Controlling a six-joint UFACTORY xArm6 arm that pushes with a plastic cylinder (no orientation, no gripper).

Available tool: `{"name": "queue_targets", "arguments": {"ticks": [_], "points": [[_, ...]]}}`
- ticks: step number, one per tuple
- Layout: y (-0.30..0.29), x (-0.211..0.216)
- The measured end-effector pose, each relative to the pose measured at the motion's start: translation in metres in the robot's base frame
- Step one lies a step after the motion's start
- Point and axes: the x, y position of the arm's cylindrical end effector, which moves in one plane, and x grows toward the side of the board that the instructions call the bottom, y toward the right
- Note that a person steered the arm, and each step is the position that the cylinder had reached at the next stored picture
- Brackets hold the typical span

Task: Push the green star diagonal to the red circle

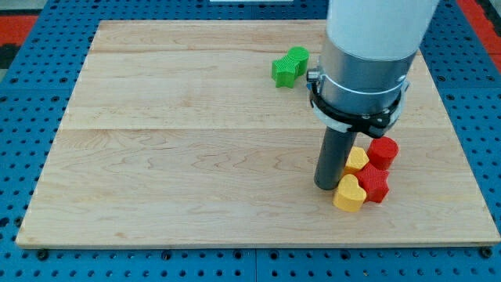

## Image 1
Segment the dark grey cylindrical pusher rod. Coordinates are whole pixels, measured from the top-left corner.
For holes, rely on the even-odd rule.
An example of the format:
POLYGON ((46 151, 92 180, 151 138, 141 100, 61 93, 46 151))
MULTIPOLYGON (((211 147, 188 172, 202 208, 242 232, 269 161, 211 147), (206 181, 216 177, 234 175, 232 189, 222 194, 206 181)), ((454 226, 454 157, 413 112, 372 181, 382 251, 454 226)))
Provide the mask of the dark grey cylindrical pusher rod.
POLYGON ((357 134, 326 128, 315 170, 314 181, 322 190, 337 187, 357 134))

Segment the black wrist mounting clamp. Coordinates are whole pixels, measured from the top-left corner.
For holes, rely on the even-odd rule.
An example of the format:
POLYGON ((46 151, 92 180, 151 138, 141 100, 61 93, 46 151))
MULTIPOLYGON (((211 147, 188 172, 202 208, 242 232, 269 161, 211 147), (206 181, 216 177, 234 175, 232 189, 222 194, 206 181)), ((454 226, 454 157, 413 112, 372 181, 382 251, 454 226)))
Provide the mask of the black wrist mounting clamp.
POLYGON ((319 68, 306 72, 309 102, 315 116, 339 133, 361 132, 379 139, 399 119, 409 82, 384 92, 359 92, 337 84, 319 68))

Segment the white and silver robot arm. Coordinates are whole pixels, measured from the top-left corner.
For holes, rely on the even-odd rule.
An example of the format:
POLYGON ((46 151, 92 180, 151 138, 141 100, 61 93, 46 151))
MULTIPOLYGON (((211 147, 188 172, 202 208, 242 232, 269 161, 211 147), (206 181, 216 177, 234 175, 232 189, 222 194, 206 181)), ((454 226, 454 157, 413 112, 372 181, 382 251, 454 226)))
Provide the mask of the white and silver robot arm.
POLYGON ((309 101, 326 126, 314 181, 339 183, 359 133, 379 139, 396 123, 407 74, 438 0, 330 0, 318 65, 306 74, 309 101))

